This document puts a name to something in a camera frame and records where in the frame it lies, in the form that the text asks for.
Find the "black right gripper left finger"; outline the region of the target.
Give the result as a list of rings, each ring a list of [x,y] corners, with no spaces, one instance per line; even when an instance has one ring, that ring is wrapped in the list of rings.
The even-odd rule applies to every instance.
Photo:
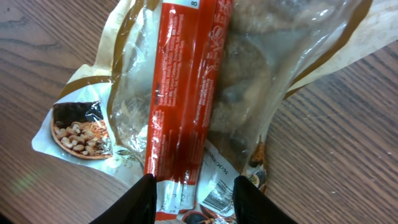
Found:
[[[146,174],[90,224],[154,224],[156,201],[157,179]]]

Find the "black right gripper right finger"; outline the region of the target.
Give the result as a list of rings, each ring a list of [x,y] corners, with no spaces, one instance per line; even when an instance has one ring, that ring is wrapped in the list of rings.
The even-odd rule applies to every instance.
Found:
[[[233,203],[238,224],[297,224],[243,175],[234,180]]]

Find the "brown snack pouch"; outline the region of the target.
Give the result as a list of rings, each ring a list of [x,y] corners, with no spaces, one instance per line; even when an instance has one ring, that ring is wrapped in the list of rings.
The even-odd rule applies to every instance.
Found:
[[[144,175],[162,1],[121,0],[93,65],[69,79],[34,150],[128,184]],[[397,39],[396,1],[233,1],[195,206],[155,223],[237,223],[234,180],[263,194],[265,145],[280,103]]]

